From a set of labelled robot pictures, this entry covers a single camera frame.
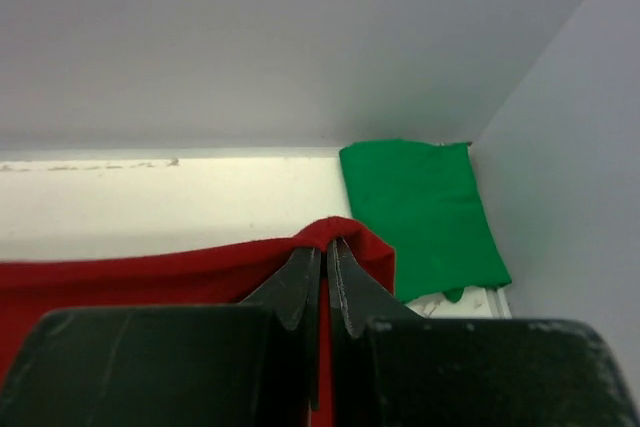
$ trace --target red fabric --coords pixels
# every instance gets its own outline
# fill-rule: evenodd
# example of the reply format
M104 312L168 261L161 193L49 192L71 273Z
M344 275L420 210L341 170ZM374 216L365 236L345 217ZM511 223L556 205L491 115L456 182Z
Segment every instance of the red fabric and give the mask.
M105 305L237 302L264 282L296 247L326 251L345 237L362 267L393 291L394 252L355 220L330 217L290 238L128 259L0 264L0 383L38 319L50 310ZM333 424L329 304L320 297L320 410L313 427Z

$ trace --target white surface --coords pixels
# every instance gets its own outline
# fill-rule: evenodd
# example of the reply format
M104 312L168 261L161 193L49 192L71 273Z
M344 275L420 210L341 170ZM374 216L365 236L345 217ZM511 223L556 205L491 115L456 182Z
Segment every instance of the white surface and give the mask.
M468 287L462 298L452 303L443 294L423 295L407 305L426 318L511 318L509 306L500 291Z
M350 216L335 155L3 162L0 191L4 260L199 249ZM412 307L425 316L501 316L493 295L472 288L457 304L438 294Z
M0 0L0 150L471 140L581 0Z
M640 399L640 0L585 0L471 149L515 316L574 318Z

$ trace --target white wall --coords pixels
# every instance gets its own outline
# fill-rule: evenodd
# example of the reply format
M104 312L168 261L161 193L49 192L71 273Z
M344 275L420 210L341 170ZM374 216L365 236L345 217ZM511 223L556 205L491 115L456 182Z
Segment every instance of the white wall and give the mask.
M472 149L520 316L587 321L640 399L640 0L585 0Z
M0 150L477 136L581 0L0 0Z

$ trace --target green cloth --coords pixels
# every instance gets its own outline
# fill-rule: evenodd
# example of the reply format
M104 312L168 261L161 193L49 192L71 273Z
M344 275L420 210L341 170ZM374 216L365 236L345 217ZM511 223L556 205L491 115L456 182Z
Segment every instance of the green cloth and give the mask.
M396 250L396 296L410 301L511 282L491 237L466 144L361 142L340 151L353 217Z

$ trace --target white floor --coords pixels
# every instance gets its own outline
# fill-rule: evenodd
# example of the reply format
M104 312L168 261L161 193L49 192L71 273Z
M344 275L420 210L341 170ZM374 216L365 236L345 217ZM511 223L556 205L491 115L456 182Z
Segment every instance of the white floor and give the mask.
M176 252L350 216L335 152L284 154L0 162L0 259ZM502 292L479 288L456 304L435 294L410 307L426 317L510 316Z

